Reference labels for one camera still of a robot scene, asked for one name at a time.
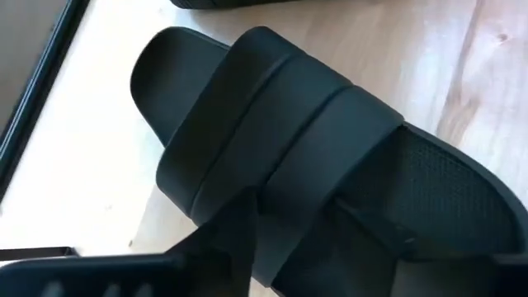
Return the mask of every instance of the black slide sandal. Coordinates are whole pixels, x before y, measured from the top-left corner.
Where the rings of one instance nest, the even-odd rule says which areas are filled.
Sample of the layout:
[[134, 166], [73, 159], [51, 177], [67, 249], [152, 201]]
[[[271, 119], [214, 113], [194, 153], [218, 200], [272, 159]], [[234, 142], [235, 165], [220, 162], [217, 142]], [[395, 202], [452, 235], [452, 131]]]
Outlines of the black slide sandal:
[[[171, 118], [174, 114], [181, 116], [181, 111], [172, 112], [167, 108], [177, 104], [174, 101], [179, 100], [180, 92], [174, 91], [170, 95], [164, 91], [159, 92], [152, 83], [139, 79], [144, 69], [140, 65], [147, 64], [145, 61], [149, 61], [148, 64], [151, 65], [168, 65], [166, 62], [169, 58], [160, 54], [160, 51], [166, 50], [163, 53], [169, 53], [170, 56], [169, 46], [174, 47], [172, 55], [181, 52], [190, 54], [185, 58], [180, 56], [170, 59], [199, 60], [203, 51], [195, 54], [190, 49], [178, 49], [190, 43], [169, 42], [172, 35], [179, 34], [207, 40], [197, 33], [188, 34], [187, 30], [180, 28], [168, 29], [151, 42], [134, 70], [134, 100], [158, 136], [159, 127], [152, 125], [156, 118]], [[159, 45], [159, 49], [152, 46], [155, 43]], [[215, 51], [225, 49], [212, 41], [210, 48]], [[261, 54], [271, 57], [267, 66], [262, 63], [264, 59], [258, 58]], [[495, 176], [455, 148], [404, 123], [398, 114], [370, 94], [352, 86], [346, 79], [299, 49], [292, 48], [287, 41], [267, 29], [249, 31], [225, 57], [224, 66], [218, 71], [223, 83], [214, 82], [218, 78], [211, 73], [204, 75], [203, 80], [196, 83], [197, 86], [203, 86], [208, 84], [206, 79], [214, 78], [208, 84], [212, 91], [205, 92], [207, 97], [202, 98], [201, 93], [200, 99], [194, 100], [216, 101], [216, 105], [200, 107], [198, 104], [189, 113], [190, 118], [184, 119], [185, 115], [174, 116], [177, 123], [184, 124], [162, 128], [168, 131], [174, 129], [175, 134], [168, 142], [160, 137], [164, 144], [169, 145], [158, 168], [158, 185], [198, 224], [207, 221], [241, 187], [261, 186], [262, 215], [259, 218], [259, 228], [264, 229], [258, 232], [260, 252], [257, 251], [253, 268], [257, 279], [263, 284], [269, 285], [273, 281], [313, 223], [318, 208], [334, 195], [344, 197], [341, 200], [353, 208], [380, 213], [396, 224], [409, 227], [433, 241], [461, 252], [490, 254], [525, 251], [526, 212], [521, 203]], [[243, 66], [241, 60], [244, 59], [246, 67], [233, 66]], [[232, 69], [223, 73], [230, 64]], [[255, 73], [249, 70], [255, 68], [252, 64], [261, 64], [258, 70], [261, 72], [260, 76], [255, 77]], [[172, 67], [168, 71], [158, 72], [152, 67], [149, 75], [143, 76], [150, 81], [167, 82], [168, 85], [171, 76], [181, 76], [187, 70]], [[245, 103], [243, 106], [232, 106], [232, 100], [242, 99], [233, 99], [231, 92], [225, 92], [229, 87], [223, 89], [222, 86], [230, 83], [231, 87], [236, 86], [237, 81], [245, 78], [251, 80], [249, 86], [240, 83], [249, 88], [249, 91], [240, 94]], [[150, 95], [138, 96], [140, 93]], [[304, 100], [312, 103], [305, 105]], [[352, 116], [349, 112], [341, 115], [341, 122], [329, 121], [324, 124], [325, 114], [329, 114], [328, 119], [339, 118], [333, 113], [350, 109], [351, 106], [347, 104], [364, 110], [353, 113], [355, 119], [347, 119]], [[142, 106], [163, 112], [149, 114]], [[231, 108], [236, 111], [228, 118], [223, 118], [224, 110]], [[387, 116], [392, 120], [386, 123], [385, 128], [383, 121], [379, 126], [380, 119], [387, 119]], [[222, 137], [215, 139], [212, 146], [206, 145], [210, 144], [210, 139], [201, 138], [209, 137], [219, 128], [214, 125], [217, 118], [224, 119], [228, 125], [220, 127]], [[318, 121], [322, 121], [322, 128], [316, 125]], [[371, 124], [367, 125], [365, 121], [370, 121]], [[361, 137], [373, 134], [373, 127], [378, 127], [379, 138], [376, 136], [368, 141], [360, 141], [362, 148], [350, 142], [349, 149], [358, 150], [359, 153], [346, 163], [334, 151], [346, 143], [340, 143], [339, 139], [345, 137], [334, 133], [339, 130], [335, 127], [355, 129], [350, 133], [339, 133], [358, 134]], [[319, 143], [331, 145], [320, 146]], [[208, 148], [207, 158], [200, 158], [200, 154], [204, 152], [200, 146], [203, 145]], [[340, 149], [345, 149], [342, 152], [346, 152], [347, 147], [341, 146]], [[342, 171], [337, 172], [335, 177], [329, 177], [326, 190], [319, 189], [315, 193], [319, 197], [310, 194], [313, 193], [309, 190], [310, 187], [317, 189], [321, 184], [318, 180], [321, 175], [325, 177], [328, 170], [335, 170], [339, 165], [339, 162], [328, 165], [336, 158], [344, 163]], [[194, 166], [196, 160], [205, 160], [198, 172]], [[189, 172], [193, 172], [190, 175], [191, 182], [186, 181]], [[280, 248], [273, 243], [280, 243]]]
[[179, 8], [222, 9], [298, 0], [171, 0]]

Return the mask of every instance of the wooden surface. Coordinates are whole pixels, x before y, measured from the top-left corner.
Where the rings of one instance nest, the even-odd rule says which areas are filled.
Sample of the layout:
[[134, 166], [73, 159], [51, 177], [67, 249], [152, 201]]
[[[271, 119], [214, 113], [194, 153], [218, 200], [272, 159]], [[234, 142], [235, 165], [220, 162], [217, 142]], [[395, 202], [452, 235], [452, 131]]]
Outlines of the wooden surface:
[[0, 1], [0, 135], [66, 2]]
[[[161, 252], [194, 229], [153, 183], [162, 148], [129, 91], [141, 49], [171, 25], [227, 43], [269, 26], [528, 203], [525, 0], [304, 1], [223, 12], [93, 0], [2, 205], [0, 244]], [[44, 223], [25, 224], [28, 215]], [[272, 295], [258, 285], [252, 293]]]

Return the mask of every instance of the black plastic edge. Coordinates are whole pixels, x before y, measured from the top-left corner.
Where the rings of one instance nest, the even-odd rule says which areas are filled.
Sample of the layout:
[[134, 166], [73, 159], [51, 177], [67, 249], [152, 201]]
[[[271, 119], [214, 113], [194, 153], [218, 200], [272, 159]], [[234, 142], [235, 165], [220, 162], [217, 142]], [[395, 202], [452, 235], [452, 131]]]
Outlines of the black plastic edge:
[[0, 138], [0, 202], [35, 128], [90, 0], [69, 0]]

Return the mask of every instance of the wooden table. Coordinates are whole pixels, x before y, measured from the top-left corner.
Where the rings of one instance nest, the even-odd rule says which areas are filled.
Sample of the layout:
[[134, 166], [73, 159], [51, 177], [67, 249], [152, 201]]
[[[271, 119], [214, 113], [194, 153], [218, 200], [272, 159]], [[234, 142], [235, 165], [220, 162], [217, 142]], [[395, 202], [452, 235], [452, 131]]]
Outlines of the wooden table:
[[[154, 185], [163, 148], [134, 107], [130, 73], [166, 26], [232, 43], [259, 25], [461, 149], [528, 204], [525, 0], [328, 0], [222, 12], [93, 0], [4, 200], [0, 245], [161, 252], [191, 232]], [[39, 223], [24, 224], [27, 216]], [[50, 232], [56, 217], [70, 225]]]

